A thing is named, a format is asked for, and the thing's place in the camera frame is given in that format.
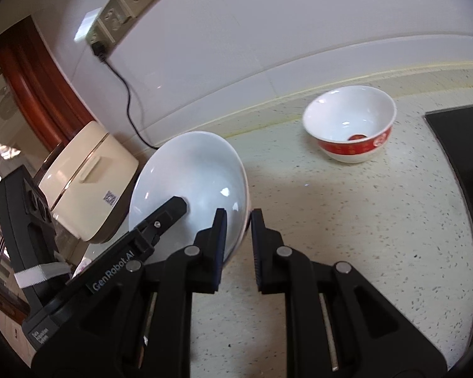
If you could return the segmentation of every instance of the beige outlet plate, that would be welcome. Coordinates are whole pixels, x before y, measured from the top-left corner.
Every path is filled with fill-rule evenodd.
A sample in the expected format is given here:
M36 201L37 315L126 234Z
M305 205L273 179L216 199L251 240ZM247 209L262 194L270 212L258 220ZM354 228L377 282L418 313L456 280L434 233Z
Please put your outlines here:
M86 35L88 44L102 41L111 51L155 0L109 0Z

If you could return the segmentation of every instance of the screw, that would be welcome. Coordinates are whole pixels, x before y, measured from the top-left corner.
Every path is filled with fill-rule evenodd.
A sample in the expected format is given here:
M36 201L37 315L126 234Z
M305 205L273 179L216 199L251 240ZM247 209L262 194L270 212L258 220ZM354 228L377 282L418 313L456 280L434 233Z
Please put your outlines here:
M137 260L131 260L126 263L126 270L129 272L136 272L140 270L140 267L142 267L142 263Z
M289 257L290 255L293 254L293 249L291 249L290 247L287 247L287 246L280 246L277 249L277 254L280 257Z
M346 261L339 261L334 267L336 268L336 271L342 272L344 274L348 274L352 270L352 266Z
M200 248L198 246L188 246L184 249L184 254L188 256L196 256L200 253Z

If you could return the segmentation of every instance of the bowl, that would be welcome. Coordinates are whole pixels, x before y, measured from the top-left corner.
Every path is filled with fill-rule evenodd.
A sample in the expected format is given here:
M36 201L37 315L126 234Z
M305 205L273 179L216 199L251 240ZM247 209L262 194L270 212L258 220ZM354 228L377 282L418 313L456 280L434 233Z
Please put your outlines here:
M162 235L146 263L165 260L193 244L196 233L212 226L217 208L227 212L227 261L243 239L251 210L247 175L235 149L220 136L200 131L179 135L161 146L133 190L129 229L172 196L182 197L188 211Z
M303 113L303 126L328 156L359 163L383 148L396 112L396 103L384 91L352 85L314 99Z

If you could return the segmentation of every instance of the qr code sticker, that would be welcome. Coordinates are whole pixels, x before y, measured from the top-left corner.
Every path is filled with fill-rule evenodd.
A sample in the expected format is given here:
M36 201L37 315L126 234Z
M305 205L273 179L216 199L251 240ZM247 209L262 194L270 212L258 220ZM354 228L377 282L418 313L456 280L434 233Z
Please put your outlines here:
M117 200L117 197L115 194L113 194L110 190L107 191L107 193L105 194L103 200L105 200L109 205L111 206L114 206L116 200Z

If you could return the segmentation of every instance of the cable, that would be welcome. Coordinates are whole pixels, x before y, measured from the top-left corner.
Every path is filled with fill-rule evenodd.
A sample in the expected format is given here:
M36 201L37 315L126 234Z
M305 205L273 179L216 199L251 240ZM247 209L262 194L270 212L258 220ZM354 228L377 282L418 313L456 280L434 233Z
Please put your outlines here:
M135 124L131 120L131 115L130 115L130 106L131 106L130 86L128 85L127 81L122 77L122 75L119 72L117 72L117 70L107 62L107 52L106 52L107 49L106 49L106 47L104 46L104 44L102 42L97 41L97 42L91 44L91 48L93 50L93 54L95 54L95 56L97 56L100 59L101 62L103 62L105 65L107 65L107 67L109 67L109 69L114 73L114 75L117 78L119 78L121 80L121 82L124 84L124 86L126 88L126 93L128 95L128 100L126 102L126 116L128 118L128 121L129 121L131 127L135 131L135 134L137 134L137 136L144 143L144 145L150 147L151 149L158 150L159 147L152 146L151 144L149 144L149 142L147 142L144 138L142 138L142 136L140 135L137 127L135 126Z

